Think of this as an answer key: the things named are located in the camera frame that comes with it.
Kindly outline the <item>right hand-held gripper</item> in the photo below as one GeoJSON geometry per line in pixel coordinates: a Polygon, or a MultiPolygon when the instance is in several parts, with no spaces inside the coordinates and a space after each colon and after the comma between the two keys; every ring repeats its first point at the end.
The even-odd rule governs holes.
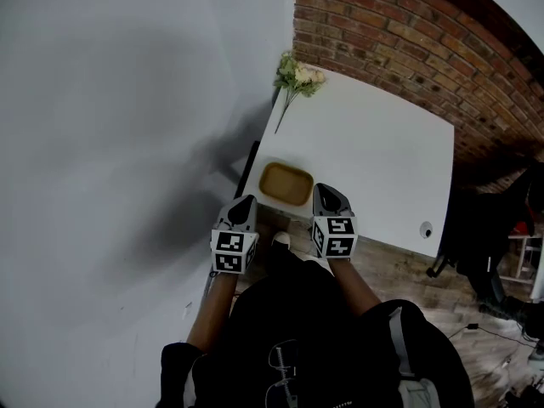
{"type": "Polygon", "coordinates": [[[358,240],[357,218],[349,199],[334,187],[313,189],[312,241],[320,258],[351,258],[358,240]]]}

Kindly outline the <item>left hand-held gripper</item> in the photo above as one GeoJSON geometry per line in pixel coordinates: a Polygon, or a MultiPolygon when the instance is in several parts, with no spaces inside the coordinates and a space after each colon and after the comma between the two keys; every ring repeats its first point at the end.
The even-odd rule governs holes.
{"type": "Polygon", "coordinates": [[[254,195],[243,195],[220,210],[218,229],[212,230],[210,242],[213,271],[246,273],[257,250],[259,235],[252,232],[256,229],[257,208],[254,195]]]}

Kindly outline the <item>tan rectangular tray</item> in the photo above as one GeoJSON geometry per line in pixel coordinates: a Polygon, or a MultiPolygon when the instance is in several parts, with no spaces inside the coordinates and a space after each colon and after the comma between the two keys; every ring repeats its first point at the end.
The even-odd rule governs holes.
{"type": "Polygon", "coordinates": [[[309,200],[314,179],[311,174],[301,169],[271,162],[264,167],[258,187],[267,197],[300,207],[309,200]]]}

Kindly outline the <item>person's right forearm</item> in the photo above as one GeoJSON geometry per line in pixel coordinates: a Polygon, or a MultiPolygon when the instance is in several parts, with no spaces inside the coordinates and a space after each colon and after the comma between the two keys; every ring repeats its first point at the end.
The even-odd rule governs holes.
{"type": "Polygon", "coordinates": [[[354,315],[361,316],[381,303],[349,259],[328,259],[327,262],[354,315]]]}

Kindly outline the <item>person's left forearm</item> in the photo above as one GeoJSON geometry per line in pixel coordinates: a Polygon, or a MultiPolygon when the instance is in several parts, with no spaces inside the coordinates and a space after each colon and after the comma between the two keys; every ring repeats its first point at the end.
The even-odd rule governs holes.
{"type": "Polygon", "coordinates": [[[219,273],[201,302],[195,322],[187,337],[187,343],[204,353],[217,344],[230,316],[238,274],[219,273]]]}

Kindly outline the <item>person's black clothing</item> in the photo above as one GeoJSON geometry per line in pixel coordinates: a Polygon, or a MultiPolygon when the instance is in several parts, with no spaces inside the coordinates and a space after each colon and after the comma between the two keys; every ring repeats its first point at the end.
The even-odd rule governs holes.
{"type": "Polygon", "coordinates": [[[350,310],[332,272],[271,246],[209,353],[161,353],[156,408],[475,408],[451,341],[414,303],[350,310]]]}

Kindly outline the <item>pale artificial flower bunch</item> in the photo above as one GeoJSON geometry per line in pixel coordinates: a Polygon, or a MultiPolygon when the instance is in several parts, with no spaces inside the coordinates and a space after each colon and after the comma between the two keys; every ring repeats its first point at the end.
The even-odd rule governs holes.
{"type": "Polygon", "coordinates": [[[278,132],[292,102],[299,96],[311,98],[325,82],[326,76],[322,71],[299,62],[292,52],[284,52],[281,55],[274,86],[279,90],[285,90],[286,93],[275,133],[278,132]]]}

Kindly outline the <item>black mesh office chair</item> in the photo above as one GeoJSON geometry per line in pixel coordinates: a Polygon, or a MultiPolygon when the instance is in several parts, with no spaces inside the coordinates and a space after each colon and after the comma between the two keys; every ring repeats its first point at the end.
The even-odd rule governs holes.
{"type": "Polygon", "coordinates": [[[450,265],[468,278],[486,312],[522,322],[532,312],[530,306],[504,292],[497,267],[510,234],[521,223],[533,235],[538,214],[544,214],[543,162],[531,165],[502,193],[453,192],[439,252],[427,276],[436,278],[450,265]]]}

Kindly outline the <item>white table with crossed legs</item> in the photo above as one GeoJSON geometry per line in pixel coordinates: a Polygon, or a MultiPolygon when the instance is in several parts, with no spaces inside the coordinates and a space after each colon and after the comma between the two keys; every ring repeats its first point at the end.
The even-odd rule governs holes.
{"type": "Polygon", "coordinates": [[[498,271],[502,280],[529,288],[531,302],[544,303],[544,235],[511,234],[498,271]]]}

